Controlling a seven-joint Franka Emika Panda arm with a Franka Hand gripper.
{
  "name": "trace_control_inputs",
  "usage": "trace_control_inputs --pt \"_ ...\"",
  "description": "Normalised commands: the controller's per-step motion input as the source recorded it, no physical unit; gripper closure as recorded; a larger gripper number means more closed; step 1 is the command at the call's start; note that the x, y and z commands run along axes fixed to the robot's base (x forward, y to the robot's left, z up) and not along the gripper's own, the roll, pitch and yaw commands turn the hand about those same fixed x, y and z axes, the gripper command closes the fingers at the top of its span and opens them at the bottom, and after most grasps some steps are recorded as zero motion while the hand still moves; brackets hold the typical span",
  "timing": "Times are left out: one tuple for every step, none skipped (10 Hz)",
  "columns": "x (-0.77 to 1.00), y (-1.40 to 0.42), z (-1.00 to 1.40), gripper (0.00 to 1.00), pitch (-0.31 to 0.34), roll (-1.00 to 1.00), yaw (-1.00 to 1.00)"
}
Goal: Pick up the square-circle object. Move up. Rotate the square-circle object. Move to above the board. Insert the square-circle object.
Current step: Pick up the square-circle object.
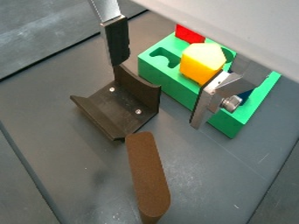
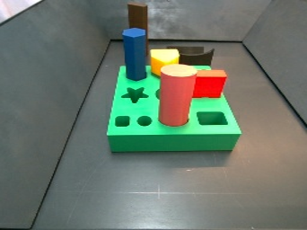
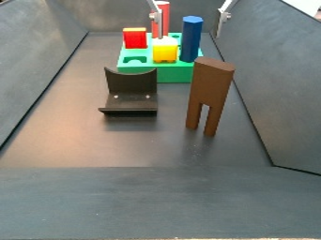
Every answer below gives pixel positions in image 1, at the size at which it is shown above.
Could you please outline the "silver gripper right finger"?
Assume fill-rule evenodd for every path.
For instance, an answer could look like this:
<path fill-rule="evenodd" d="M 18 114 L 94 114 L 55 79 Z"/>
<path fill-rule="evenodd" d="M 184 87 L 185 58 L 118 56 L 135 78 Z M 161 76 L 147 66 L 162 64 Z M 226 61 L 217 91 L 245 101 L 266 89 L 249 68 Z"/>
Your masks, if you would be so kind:
<path fill-rule="evenodd" d="M 192 126 L 198 129 L 221 109 L 234 113 L 242 103 L 240 94 L 260 87 L 270 74 L 270 68 L 238 55 L 230 73 L 218 72 L 201 88 L 192 113 Z"/>

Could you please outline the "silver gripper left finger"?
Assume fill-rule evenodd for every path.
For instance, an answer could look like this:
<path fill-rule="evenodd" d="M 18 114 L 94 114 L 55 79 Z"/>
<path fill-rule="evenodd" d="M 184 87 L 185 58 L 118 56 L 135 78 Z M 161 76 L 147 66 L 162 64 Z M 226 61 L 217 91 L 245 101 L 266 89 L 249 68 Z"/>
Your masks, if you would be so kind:
<path fill-rule="evenodd" d="M 127 17 L 122 14 L 118 0 L 89 0 L 97 15 L 101 34 L 107 42 L 111 66 L 121 65 L 130 57 Z"/>

